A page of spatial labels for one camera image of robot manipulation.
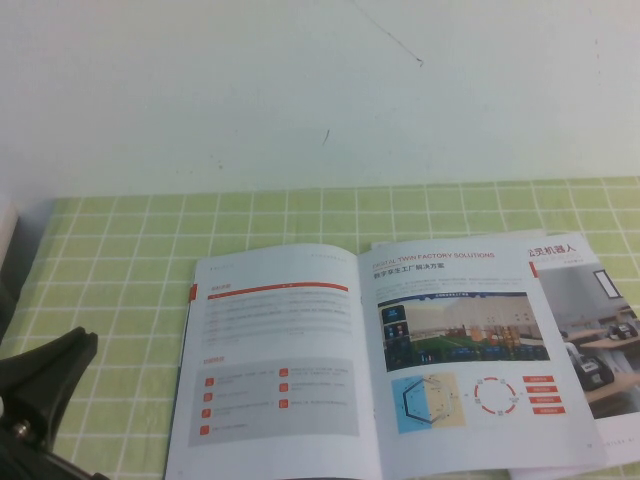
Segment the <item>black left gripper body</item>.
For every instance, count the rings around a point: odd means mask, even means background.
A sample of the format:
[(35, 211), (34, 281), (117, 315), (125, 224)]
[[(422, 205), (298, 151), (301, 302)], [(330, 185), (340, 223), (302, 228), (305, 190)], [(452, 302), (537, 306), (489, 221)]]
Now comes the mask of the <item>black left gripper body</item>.
[(48, 450), (26, 419), (15, 419), (1, 401), (2, 479), (106, 480), (99, 472), (87, 472)]

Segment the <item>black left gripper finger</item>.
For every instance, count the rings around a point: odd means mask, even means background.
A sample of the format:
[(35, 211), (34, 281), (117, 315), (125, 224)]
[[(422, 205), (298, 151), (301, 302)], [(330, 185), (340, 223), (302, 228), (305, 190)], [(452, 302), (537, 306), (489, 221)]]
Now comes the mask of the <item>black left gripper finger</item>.
[(1, 360), (1, 427), (26, 441), (53, 441), (97, 353), (98, 335), (77, 327)]

